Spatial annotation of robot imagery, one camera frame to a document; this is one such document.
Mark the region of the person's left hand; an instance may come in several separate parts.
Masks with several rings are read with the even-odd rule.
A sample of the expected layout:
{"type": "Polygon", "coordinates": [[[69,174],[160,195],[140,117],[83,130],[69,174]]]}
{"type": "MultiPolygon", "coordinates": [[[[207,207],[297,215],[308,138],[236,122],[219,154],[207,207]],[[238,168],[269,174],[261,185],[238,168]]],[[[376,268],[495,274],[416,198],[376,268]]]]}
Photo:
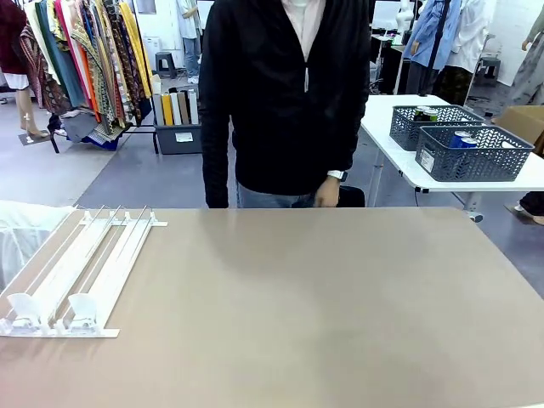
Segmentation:
{"type": "Polygon", "coordinates": [[[340,180],[328,176],[315,193],[315,207],[336,207],[339,201],[340,180]]]}

